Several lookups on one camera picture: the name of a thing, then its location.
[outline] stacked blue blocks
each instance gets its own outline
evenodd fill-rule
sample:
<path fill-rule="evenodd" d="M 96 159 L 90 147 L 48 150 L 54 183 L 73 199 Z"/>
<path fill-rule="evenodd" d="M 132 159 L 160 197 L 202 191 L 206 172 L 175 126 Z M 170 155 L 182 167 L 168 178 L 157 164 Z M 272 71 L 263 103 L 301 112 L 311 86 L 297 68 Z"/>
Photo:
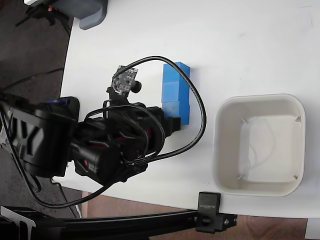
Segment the stacked blue blocks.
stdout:
<path fill-rule="evenodd" d="M 184 73 L 190 76 L 190 67 L 176 62 Z M 180 117 L 181 125 L 189 124 L 189 86 L 186 81 L 170 65 L 163 66 L 162 110 L 165 117 Z"/>

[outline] floor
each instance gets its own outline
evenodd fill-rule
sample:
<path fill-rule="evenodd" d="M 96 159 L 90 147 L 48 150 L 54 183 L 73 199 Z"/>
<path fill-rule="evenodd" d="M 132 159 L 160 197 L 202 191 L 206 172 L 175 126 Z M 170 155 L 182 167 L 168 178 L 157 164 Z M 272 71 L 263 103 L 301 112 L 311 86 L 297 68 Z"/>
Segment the floor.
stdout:
<path fill-rule="evenodd" d="M 0 87 L 19 79 L 65 65 L 69 36 L 60 24 L 49 26 L 45 19 L 30 19 L 15 27 L 24 18 L 27 6 L 23 0 L 0 0 Z M 60 95 L 62 72 L 21 84 L 8 91 L 33 103 L 55 99 Z M 63 203 L 57 186 L 41 179 L 40 199 Z M 65 190 L 69 201 L 79 199 L 81 192 Z M 9 153 L 0 150 L 0 206 L 24 206 L 45 214 L 71 218 L 68 209 L 49 209 L 37 204 L 30 196 Z"/>
<path fill-rule="evenodd" d="M 23 0 L 0 0 L 0 87 L 5 87 L 21 78 L 61 68 L 65 64 L 69 37 L 62 26 L 49 26 L 45 19 L 31 19 L 15 27 L 25 16 L 27 6 Z M 21 84 L 10 93 L 33 103 L 57 98 L 60 94 L 62 72 L 39 77 Z M 0 150 L 0 205 L 26 206 L 54 217 L 70 218 L 67 209 L 48 209 L 38 205 L 29 195 L 11 156 Z M 39 197 L 51 203 L 61 203 L 62 198 L 56 186 L 42 179 L 44 191 Z M 69 201 L 81 197 L 81 192 L 66 189 Z M 106 196 L 99 196 L 83 206 L 87 217 L 141 215 L 170 212 L 176 208 L 133 202 Z M 209 240 L 209 239 L 304 239 L 306 219 L 239 216 L 236 227 L 215 235 L 198 233 L 193 229 L 153 237 L 155 240 Z"/>

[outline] white plastic container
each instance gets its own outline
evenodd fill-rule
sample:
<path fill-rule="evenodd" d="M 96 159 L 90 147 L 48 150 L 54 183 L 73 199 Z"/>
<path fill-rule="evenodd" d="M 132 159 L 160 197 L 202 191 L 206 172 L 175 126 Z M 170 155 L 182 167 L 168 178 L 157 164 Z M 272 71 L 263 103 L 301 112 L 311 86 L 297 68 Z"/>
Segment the white plastic container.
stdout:
<path fill-rule="evenodd" d="M 290 94 L 229 98 L 216 115 L 213 178 L 222 193 L 283 197 L 304 174 L 306 113 Z"/>

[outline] black wire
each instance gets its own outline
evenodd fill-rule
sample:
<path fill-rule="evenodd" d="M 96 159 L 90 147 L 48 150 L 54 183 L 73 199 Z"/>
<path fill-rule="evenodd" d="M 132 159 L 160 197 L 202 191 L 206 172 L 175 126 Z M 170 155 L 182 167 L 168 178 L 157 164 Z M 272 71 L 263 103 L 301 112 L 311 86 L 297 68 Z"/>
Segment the black wire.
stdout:
<path fill-rule="evenodd" d="M 19 81 L 16 81 L 16 82 L 14 82 L 14 83 L 12 83 L 12 84 L 4 87 L 4 88 L 1 88 L 1 89 L 0 89 L 0 92 L 7 91 L 7 90 L 9 90 L 9 89 L 11 89 L 11 88 L 19 85 L 19 84 L 22 84 L 22 83 L 24 83 L 24 82 L 26 82 L 26 81 L 32 80 L 32 79 L 34 79 L 34 78 L 36 78 L 36 77 L 53 74 L 53 73 L 55 73 L 55 72 L 63 71 L 63 70 L 64 70 L 64 68 L 57 68 L 57 69 L 54 69 L 54 70 L 51 70 L 51 71 L 42 72 L 42 73 L 38 73 L 38 74 L 33 75 L 33 76 L 25 77 L 25 78 L 23 78 L 23 79 L 21 79 L 21 80 L 19 80 Z"/>
<path fill-rule="evenodd" d="M 62 195 L 64 201 L 65 201 L 66 203 L 68 203 L 68 200 L 67 200 L 65 191 L 64 191 L 64 189 L 62 188 L 61 184 L 60 184 L 59 182 L 53 182 L 53 179 L 52 179 L 52 178 L 50 178 L 50 183 L 51 183 L 52 185 L 56 185 L 56 186 L 59 187 L 60 192 L 61 192 L 61 195 Z M 73 217 L 74 217 L 74 218 L 77 218 L 77 216 L 76 216 L 75 212 L 73 211 L 73 209 L 71 208 L 71 206 L 69 207 L 69 210 L 70 210 L 71 214 L 73 215 Z"/>
<path fill-rule="evenodd" d="M 33 191 L 35 193 L 37 193 L 37 194 L 40 193 L 42 191 L 42 187 L 41 187 L 41 184 L 40 184 L 38 178 L 36 176 L 34 176 L 34 175 L 31 175 L 31 174 L 30 174 L 30 176 L 31 176 L 31 178 L 33 179 L 33 181 L 35 183 L 35 186 L 30 184 L 32 189 L 33 189 Z"/>
<path fill-rule="evenodd" d="M 32 187 L 31 187 L 31 184 L 30 182 L 28 181 L 27 179 L 27 175 L 25 173 L 25 170 L 21 164 L 21 162 L 19 161 L 19 158 L 18 158 L 18 155 L 17 155 L 17 152 L 15 150 L 15 147 L 12 143 L 12 140 L 10 138 L 10 134 L 9 134 L 9 130 L 8 130 L 8 126 L 7 126 L 7 123 L 6 123 L 6 119 L 5 119 L 5 116 L 2 112 L 3 110 L 1 109 L 0 110 L 0 118 L 1 118 L 1 122 L 2 122 L 2 126 L 3 126 L 3 129 L 4 129 L 4 133 L 5 133 L 5 136 L 8 140 L 8 143 L 9 143 L 9 147 L 11 149 L 11 153 L 13 155 L 13 160 L 14 162 L 16 163 L 17 165 L 17 168 L 18 168 L 18 171 L 20 172 L 21 174 L 21 177 L 22 179 L 24 180 L 31 196 L 34 198 L 34 200 L 46 207 L 46 208 L 51 208 L 51 209 L 63 209 L 63 208 L 68 208 L 68 207 L 71 207 L 71 206 L 74 206 L 74 205 L 79 205 L 79 204 L 82 204 L 82 203 L 85 203 L 97 196 L 99 196 L 100 194 L 102 194 L 105 190 L 107 190 L 108 188 L 110 188 L 114 183 L 118 182 L 118 181 L 121 181 L 122 177 L 126 174 L 126 171 L 118 171 L 118 172 L 115 172 L 114 174 L 114 179 L 113 181 L 109 181 L 106 185 L 104 185 L 103 187 L 101 187 L 100 189 L 98 189 L 97 191 L 95 191 L 94 193 L 86 196 L 86 197 L 83 197 L 83 198 L 80 198 L 78 200 L 74 200 L 74 201 L 71 201 L 71 202 L 68 202 L 68 203 L 62 203 L 62 204 L 51 204 L 51 203 L 47 203 L 47 202 L 44 202 L 42 200 L 40 200 L 36 194 L 34 193 L 34 191 L 32 190 Z"/>
<path fill-rule="evenodd" d="M 69 29 L 67 28 L 67 26 L 66 26 L 65 24 L 63 24 L 62 22 L 61 22 L 61 25 L 62 25 L 62 27 L 64 28 L 64 30 L 66 31 L 66 33 L 68 34 L 68 36 L 70 37 L 70 36 L 71 36 L 71 32 L 69 31 Z"/>
<path fill-rule="evenodd" d="M 199 142 L 199 140 L 202 138 L 202 136 L 205 133 L 206 125 L 207 125 L 207 114 L 206 114 L 206 110 L 205 110 L 205 105 L 204 105 L 204 103 L 203 103 L 203 101 L 202 101 L 202 99 L 200 97 L 200 94 L 199 94 L 198 90 L 196 89 L 194 84 L 191 82 L 189 77 L 184 73 L 184 71 L 181 70 L 181 68 L 178 65 L 176 65 L 173 61 L 171 61 L 168 58 L 165 58 L 163 56 L 148 56 L 148 57 L 142 58 L 140 60 L 137 60 L 137 61 L 135 61 L 135 62 L 133 62 L 133 63 L 121 68 L 121 69 L 119 69 L 113 75 L 113 79 L 116 78 L 117 76 L 119 76 L 120 74 L 123 74 L 125 71 L 127 71 L 127 70 L 129 70 L 131 68 L 134 68 L 137 65 L 140 65 L 140 64 L 143 64 L 143 63 L 146 63 L 146 62 L 149 62 L 149 61 L 153 61 L 153 60 L 162 61 L 162 62 L 165 62 L 166 64 L 170 65 L 186 81 L 186 83 L 188 84 L 190 90 L 193 92 L 196 101 L 199 104 L 200 113 L 201 113 L 201 127 L 200 127 L 200 130 L 199 130 L 197 136 L 189 144 L 187 144 L 186 146 L 181 147 L 181 148 L 179 148 L 177 150 L 174 150 L 174 151 L 171 151 L 171 152 L 168 152 L 168 153 L 160 154 L 158 156 L 149 158 L 149 160 L 148 160 L 149 163 L 157 161 L 157 160 L 161 160 L 161 159 L 170 158 L 170 157 L 173 157 L 173 156 L 176 156 L 176 155 L 179 155 L 179 154 L 182 154 L 182 153 L 188 151 L 194 145 L 196 145 Z"/>

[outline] white table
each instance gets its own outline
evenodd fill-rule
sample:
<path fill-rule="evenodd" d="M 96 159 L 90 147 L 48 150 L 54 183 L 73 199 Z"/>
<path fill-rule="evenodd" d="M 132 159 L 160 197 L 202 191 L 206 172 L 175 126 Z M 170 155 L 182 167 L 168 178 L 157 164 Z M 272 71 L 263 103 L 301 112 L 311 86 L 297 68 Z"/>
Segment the white table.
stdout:
<path fill-rule="evenodd" d="M 306 111 L 302 183 L 285 197 L 223 195 L 220 212 L 288 218 L 320 218 L 320 2 L 317 0 L 109 0 L 105 20 L 89 30 L 75 19 L 61 96 L 80 101 L 80 120 L 108 99 L 119 64 L 165 56 L 191 67 L 190 78 L 207 111 L 201 141 L 179 156 L 151 163 L 146 172 L 117 183 L 107 196 L 196 209 L 198 193 L 218 192 L 212 176 L 214 122 L 227 98 L 288 93 Z M 140 65 L 142 91 L 129 101 L 161 106 L 163 63 Z M 166 140 L 163 152 L 187 144 L 200 127 L 190 95 L 190 125 Z M 94 192 L 100 185 L 74 172 L 63 186 Z"/>

